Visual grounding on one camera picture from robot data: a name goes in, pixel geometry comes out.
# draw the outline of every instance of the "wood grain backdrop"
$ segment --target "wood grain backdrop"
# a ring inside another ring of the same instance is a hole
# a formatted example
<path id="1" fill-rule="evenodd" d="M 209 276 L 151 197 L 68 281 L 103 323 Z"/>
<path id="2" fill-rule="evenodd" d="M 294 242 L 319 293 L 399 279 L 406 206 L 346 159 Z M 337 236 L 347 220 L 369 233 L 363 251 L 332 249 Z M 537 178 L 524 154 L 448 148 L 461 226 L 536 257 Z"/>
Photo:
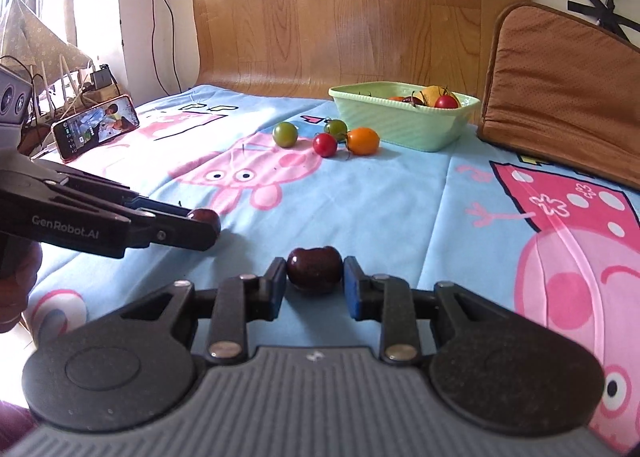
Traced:
<path id="1" fill-rule="evenodd" d="M 391 80 L 479 95 L 494 22 L 516 1 L 193 0 L 198 84 L 328 98 Z"/>

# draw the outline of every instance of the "brown fabric bag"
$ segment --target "brown fabric bag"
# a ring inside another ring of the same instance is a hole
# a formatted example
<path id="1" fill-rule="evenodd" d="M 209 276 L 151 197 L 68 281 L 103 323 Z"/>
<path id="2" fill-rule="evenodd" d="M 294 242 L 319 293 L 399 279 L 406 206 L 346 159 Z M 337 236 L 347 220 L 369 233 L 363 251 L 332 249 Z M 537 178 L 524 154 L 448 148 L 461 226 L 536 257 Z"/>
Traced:
<path id="1" fill-rule="evenodd" d="M 478 137 L 640 189 L 640 49 L 546 6 L 511 6 Z"/>

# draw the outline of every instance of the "smartphone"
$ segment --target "smartphone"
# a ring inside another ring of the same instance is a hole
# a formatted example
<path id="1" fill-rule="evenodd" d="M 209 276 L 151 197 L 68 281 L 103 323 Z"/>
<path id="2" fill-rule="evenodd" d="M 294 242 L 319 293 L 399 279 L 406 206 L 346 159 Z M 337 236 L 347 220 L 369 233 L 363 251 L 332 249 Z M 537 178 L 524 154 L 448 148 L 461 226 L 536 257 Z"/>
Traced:
<path id="1" fill-rule="evenodd" d="M 137 129 L 139 125 L 131 98 L 122 95 L 60 120 L 53 124 L 51 130 L 60 158 L 71 161 L 98 145 Z"/>

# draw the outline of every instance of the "orange tomato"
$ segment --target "orange tomato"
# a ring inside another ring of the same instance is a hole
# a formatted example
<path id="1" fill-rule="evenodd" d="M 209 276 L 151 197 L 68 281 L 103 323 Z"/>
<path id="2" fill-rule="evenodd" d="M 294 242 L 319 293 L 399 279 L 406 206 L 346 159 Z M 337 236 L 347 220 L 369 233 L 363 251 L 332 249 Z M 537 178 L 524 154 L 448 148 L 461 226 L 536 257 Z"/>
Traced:
<path id="1" fill-rule="evenodd" d="M 380 136 L 373 129 L 360 127 L 347 133 L 347 148 L 356 156 L 375 154 L 380 146 Z"/>

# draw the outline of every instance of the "green basket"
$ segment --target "green basket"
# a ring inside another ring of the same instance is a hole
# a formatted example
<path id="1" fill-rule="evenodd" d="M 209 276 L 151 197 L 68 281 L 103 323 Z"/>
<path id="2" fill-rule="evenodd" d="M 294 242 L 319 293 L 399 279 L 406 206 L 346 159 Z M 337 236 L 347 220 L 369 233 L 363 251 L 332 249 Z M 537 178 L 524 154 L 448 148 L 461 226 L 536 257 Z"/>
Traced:
<path id="1" fill-rule="evenodd" d="M 423 86 L 399 82 L 367 82 L 329 89 L 341 119 L 349 129 L 369 127 L 380 139 L 423 152 L 436 152 L 460 137 L 480 100 L 455 94 L 457 109 L 412 106 L 388 100 L 391 96 L 411 96 Z"/>

